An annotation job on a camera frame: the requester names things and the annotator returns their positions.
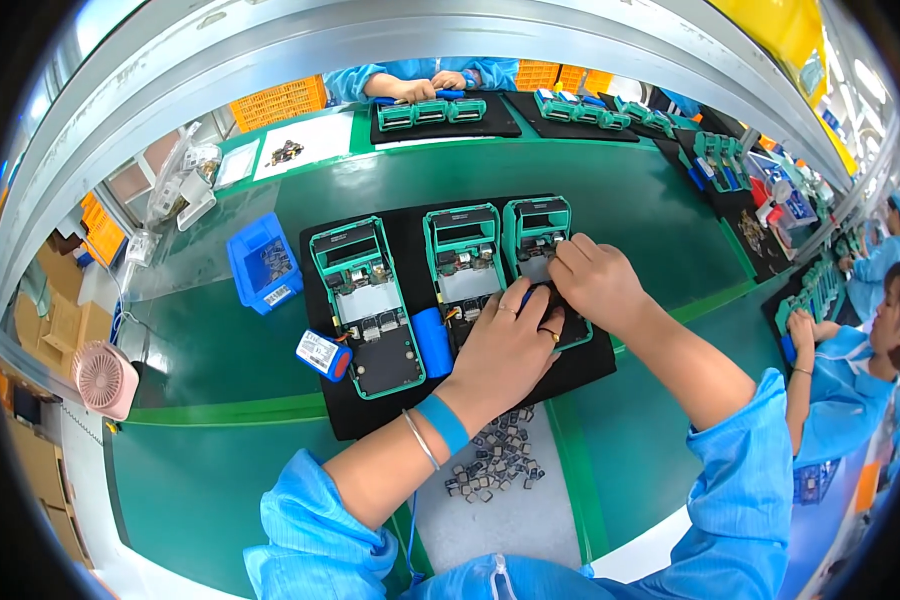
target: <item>white sticker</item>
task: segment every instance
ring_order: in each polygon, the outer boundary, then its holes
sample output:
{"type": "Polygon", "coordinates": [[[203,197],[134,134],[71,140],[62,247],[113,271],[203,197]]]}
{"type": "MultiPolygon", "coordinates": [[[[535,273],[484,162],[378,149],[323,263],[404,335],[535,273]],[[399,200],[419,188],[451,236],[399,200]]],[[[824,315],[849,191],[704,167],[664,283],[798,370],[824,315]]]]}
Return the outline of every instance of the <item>white sticker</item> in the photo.
{"type": "Polygon", "coordinates": [[[324,340],[310,329],[303,332],[300,343],[296,346],[296,355],[307,363],[317,367],[325,374],[330,373],[330,363],[340,349],[334,342],[324,340]]]}
{"type": "Polygon", "coordinates": [[[710,165],[708,165],[705,160],[703,160],[702,158],[697,156],[696,164],[699,165],[699,168],[703,171],[703,174],[706,175],[706,178],[708,180],[713,179],[713,176],[714,176],[713,169],[710,168],[710,165]]]}
{"type": "Polygon", "coordinates": [[[276,305],[280,302],[280,300],[290,294],[290,288],[286,285],[281,285],[277,289],[273,290],[269,294],[264,296],[264,302],[270,306],[276,305]]]}

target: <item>bin label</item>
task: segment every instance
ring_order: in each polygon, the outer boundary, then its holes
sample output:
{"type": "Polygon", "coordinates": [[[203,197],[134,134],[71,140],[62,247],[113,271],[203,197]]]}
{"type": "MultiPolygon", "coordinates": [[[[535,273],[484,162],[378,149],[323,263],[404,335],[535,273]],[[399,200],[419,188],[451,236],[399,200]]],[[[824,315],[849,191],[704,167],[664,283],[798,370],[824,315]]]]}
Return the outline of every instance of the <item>bin label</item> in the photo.
{"type": "Polygon", "coordinates": [[[288,294],[290,294],[290,288],[286,285],[281,285],[277,289],[265,295],[264,302],[270,306],[273,306],[279,303],[283,299],[283,297],[287,296],[288,294]]]}

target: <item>worker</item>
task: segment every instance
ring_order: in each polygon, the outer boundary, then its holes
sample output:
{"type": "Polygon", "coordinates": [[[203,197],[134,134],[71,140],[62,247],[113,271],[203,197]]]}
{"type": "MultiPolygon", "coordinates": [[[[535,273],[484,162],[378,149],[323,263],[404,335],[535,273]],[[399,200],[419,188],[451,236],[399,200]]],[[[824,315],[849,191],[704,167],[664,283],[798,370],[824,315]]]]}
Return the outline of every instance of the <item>worker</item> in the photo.
{"type": "Polygon", "coordinates": [[[883,280],[890,266],[900,262],[900,196],[889,195],[887,200],[887,230],[889,236],[873,252],[867,251],[866,243],[861,245],[863,256],[840,258],[840,270],[851,273],[846,282],[845,302],[835,321],[840,325],[859,328],[874,318],[876,307],[883,302],[883,280]]]}
{"type": "Polygon", "coordinates": [[[850,454],[883,421],[900,373],[900,262],[889,267],[883,287],[869,334],[817,323],[803,309],[787,319],[796,350],[787,388],[795,469],[850,454]]]}
{"type": "MultiPolygon", "coordinates": [[[[569,305],[624,342],[689,417],[687,447],[703,462],[687,500],[692,525],[672,549],[669,567],[629,584],[543,559],[490,554],[401,597],[775,598],[787,566],[793,502],[780,373],[767,369],[757,385],[660,308],[615,247],[577,233],[557,244],[549,271],[569,305]]],[[[553,350],[564,312],[553,309],[543,319],[546,286],[534,289],[521,309],[529,289],[521,277],[486,304],[451,374],[416,408],[327,462],[307,450],[293,456],[260,503],[269,544],[243,551],[259,597],[384,597],[381,580],[398,549],[383,523],[560,359],[553,350]]]]}
{"type": "Polygon", "coordinates": [[[437,97],[436,90],[516,90],[520,61],[492,56],[438,56],[375,62],[323,74],[339,102],[371,102],[377,96],[410,104],[437,97]]]}

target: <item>blue battery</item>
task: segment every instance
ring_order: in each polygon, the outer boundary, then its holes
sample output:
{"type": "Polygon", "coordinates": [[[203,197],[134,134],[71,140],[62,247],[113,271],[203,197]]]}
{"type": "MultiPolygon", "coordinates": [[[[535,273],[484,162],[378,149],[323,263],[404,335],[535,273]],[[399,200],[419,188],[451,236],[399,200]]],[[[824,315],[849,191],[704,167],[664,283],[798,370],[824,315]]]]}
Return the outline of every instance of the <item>blue battery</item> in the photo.
{"type": "Polygon", "coordinates": [[[442,378],[453,371],[450,338],[441,318],[441,311],[428,308],[409,318],[413,336],[420,347],[420,357],[428,379],[442,378]]]}
{"type": "Polygon", "coordinates": [[[305,365],[334,383],[344,378],[353,360],[353,350],[312,329],[303,332],[295,354],[305,365]]]}

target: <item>blue anti-static coat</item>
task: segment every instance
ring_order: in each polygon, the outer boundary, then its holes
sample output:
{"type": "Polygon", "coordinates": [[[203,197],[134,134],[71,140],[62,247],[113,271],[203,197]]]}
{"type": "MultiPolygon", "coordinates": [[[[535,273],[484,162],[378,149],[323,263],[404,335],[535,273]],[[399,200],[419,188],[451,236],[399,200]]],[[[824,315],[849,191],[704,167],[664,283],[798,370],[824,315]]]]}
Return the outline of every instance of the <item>blue anti-static coat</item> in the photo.
{"type": "MultiPolygon", "coordinates": [[[[672,564],[629,584],[592,578],[547,560],[489,554],[421,582],[401,600],[651,600],[776,598],[787,567],[794,497],[786,392],[774,369],[753,400],[702,432],[687,448],[703,462],[687,497],[692,525],[672,564]]],[[[260,515],[269,544],[243,551],[257,596],[293,600],[383,599],[397,540],[372,531],[341,502],[336,486],[306,450],[289,461],[264,494],[260,515]]],[[[610,519],[624,519],[612,514],[610,519]]]]}
{"type": "Polygon", "coordinates": [[[405,82],[414,79],[432,79],[441,71],[473,69],[480,73],[478,90],[516,90],[514,79],[520,68],[516,58],[492,56],[438,56],[391,60],[341,69],[323,74],[323,83],[339,102],[370,102],[364,93],[367,80],[374,73],[386,73],[405,82]]]}
{"type": "Polygon", "coordinates": [[[876,315],[883,302],[883,279],[900,262],[900,235],[891,235],[869,254],[869,258],[853,261],[853,276],[846,282],[846,295],[861,323],[876,315]]]}
{"type": "Polygon", "coordinates": [[[868,335],[847,325],[816,347],[795,469],[847,456],[874,435],[897,384],[870,375],[872,356],[868,335]]]}

